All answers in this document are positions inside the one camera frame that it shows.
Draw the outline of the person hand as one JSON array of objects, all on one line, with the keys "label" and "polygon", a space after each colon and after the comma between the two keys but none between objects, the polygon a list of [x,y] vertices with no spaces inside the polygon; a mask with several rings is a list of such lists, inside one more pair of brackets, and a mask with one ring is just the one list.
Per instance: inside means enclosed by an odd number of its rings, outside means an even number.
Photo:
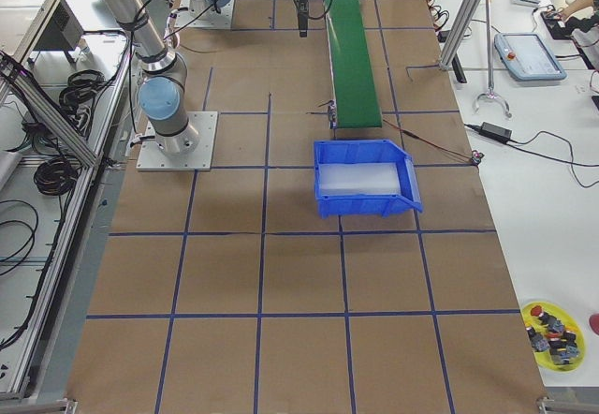
[{"label": "person hand", "polygon": [[559,17],[566,21],[569,17],[571,17],[573,14],[577,13],[578,11],[585,9],[586,3],[584,1],[580,1],[580,0],[567,0],[566,1],[566,6],[565,7],[561,7],[558,9],[557,14],[559,15]]}]

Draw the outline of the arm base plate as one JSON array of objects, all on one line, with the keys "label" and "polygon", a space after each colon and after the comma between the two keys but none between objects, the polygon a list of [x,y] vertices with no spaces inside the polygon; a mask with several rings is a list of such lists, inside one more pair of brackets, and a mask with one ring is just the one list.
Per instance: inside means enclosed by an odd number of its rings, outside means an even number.
[{"label": "arm base plate", "polygon": [[201,29],[230,30],[232,27],[235,0],[219,0],[217,6],[206,0],[183,0],[191,27]]},{"label": "arm base plate", "polygon": [[146,127],[145,140],[139,150],[136,168],[139,171],[210,171],[217,130],[217,111],[188,111],[188,124],[179,135],[156,135],[151,123]]}]

